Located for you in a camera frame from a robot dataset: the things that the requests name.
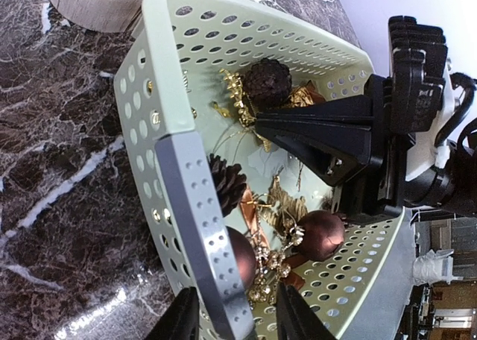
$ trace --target copper ribbon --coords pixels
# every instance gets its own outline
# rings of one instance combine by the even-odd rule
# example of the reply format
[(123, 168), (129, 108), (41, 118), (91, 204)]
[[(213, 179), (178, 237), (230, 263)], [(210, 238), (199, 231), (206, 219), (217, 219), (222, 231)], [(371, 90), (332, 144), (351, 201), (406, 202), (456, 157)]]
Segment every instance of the copper ribbon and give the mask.
[[(260, 232), (260, 244), (256, 246), (270, 248), (268, 239), (265, 236), (263, 229), (261, 227), (259, 229), (259, 224), (256, 217), (256, 203), (253, 199), (253, 193), (248, 185), (245, 189), (244, 195), (241, 198), (240, 210), (250, 234), (255, 234), (258, 231)], [(291, 266), (291, 269), (293, 269), (307, 261), (308, 260), (306, 258), (298, 254), (289, 256), (284, 262), (288, 263)], [(294, 271), (291, 271), (290, 274), (282, 281), (287, 286), (294, 286), (297, 290), (300, 290), (305, 285), (305, 280)]]

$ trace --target wooden object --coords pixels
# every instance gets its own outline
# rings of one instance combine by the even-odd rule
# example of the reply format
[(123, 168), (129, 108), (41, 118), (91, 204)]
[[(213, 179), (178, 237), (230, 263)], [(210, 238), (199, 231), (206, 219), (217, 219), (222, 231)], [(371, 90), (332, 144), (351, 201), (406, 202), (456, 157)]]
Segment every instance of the wooden object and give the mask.
[(50, 0), (65, 18), (99, 32), (130, 31), (141, 15), (142, 0)]

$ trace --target floor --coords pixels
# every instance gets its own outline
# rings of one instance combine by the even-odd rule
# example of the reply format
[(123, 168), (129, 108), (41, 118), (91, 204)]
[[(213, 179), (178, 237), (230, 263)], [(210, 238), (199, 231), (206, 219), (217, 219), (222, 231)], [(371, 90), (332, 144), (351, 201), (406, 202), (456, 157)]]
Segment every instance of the floor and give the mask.
[[(358, 45), (339, 0), (255, 0)], [(113, 94), (129, 34), (0, 0), (0, 338), (143, 339), (172, 299)]]

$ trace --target white wall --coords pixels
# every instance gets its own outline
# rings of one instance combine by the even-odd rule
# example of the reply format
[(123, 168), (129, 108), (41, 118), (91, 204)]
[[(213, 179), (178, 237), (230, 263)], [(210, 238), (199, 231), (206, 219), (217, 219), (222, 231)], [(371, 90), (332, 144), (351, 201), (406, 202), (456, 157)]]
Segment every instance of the white wall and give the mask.
[[(376, 74), (389, 75), (389, 17), (406, 15), (416, 17), (417, 23), (441, 27), (453, 71), (477, 78), (477, 0), (341, 0), (341, 3), (361, 47), (373, 61)], [(475, 117), (477, 100), (467, 122)]]

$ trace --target white plastic object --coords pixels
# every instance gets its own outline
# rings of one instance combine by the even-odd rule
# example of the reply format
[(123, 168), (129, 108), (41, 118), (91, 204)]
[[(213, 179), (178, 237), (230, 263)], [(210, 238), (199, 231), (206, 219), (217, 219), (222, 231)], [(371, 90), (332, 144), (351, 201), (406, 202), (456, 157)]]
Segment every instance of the white plastic object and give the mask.
[(454, 277), (452, 275), (454, 259), (451, 255), (453, 253), (453, 249), (437, 252), (430, 250), (427, 254), (419, 256), (413, 265), (414, 284), (416, 286), (436, 282), (447, 282), (447, 284), (450, 284), (453, 280), (462, 280), (463, 277)]
[(449, 121), (455, 108), (452, 82), (447, 68), (444, 69), (444, 80), (446, 81), (446, 86), (443, 90), (442, 110), (437, 112), (429, 131), (416, 133), (416, 145), (408, 150), (408, 164), (405, 177), (407, 182), (418, 177), (433, 165), (443, 169), (449, 160), (450, 148), (447, 143), (439, 148), (434, 147), (437, 133)]
[[(332, 100), (363, 93), (373, 67), (367, 54), (348, 42), (254, 1), (144, 0), (142, 14), (144, 29), (138, 25), (137, 39), (114, 81), (121, 127), (145, 217), (169, 283), (174, 293), (187, 286), (200, 290), (203, 283), (198, 284), (198, 274), (192, 271), (195, 255), (187, 253), (184, 240), (189, 238), (180, 230), (183, 220), (176, 217), (192, 199), (184, 195), (187, 199), (181, 206), (177, 197), (171, 200), (176, 190), (171, 179), (165, 182), (164, 175), (169, 177), (176, 165), (167, 166), (172, 156), (167, 155), (169, 151), (157, 150), (162, 152), (159, 156), (155, 152), (158, 140), (197, 131), (202, 145), (195, 142), (195, 146), (202, 147), (205, 155), (225, 140), (217, 154), (241, 164), (254, 192), (266, 193), (272, 176), (283, 167), (282, 187), (293, 197), (303, 196), (308, 209), (316, 210), (329, 192), (325, 183), (304, 168), (298, 191), (300, 163), (295, 157), (276, 147), (265, 153), (253, 134), (211, 107), (212, 101), (221, 107), (232, 104), (219, 70), (237, 72), (263, 57), (278, 59), (290, 67), (295, 84), (312, 80), (318, 92)], [(183, 85), (184, 70), (188, 71), (189, 93)], [(195, 120), (191, 107), (197, 113)], [(174, 154), (190, 145), (177, 141)], [(338, 339), (373, 286), (401, 221), (351, 227), (343, 248), (333, 258), (294, 269), (306, 280), (301, 294)], [(238, 210), (223, 222), (243, 233), (247, 229)], [(263, 227), (276, 248), (279, 240), (273, 230), (267, 224)], [(230, 267), (236, 270), (234, 262)], [(204, 305), (200, 314), (200, 339), (216, 339), (214, 315), (208, 314)], [(272, 306), (259, 304), (253, 319), (259, 339), (277, 338)]]

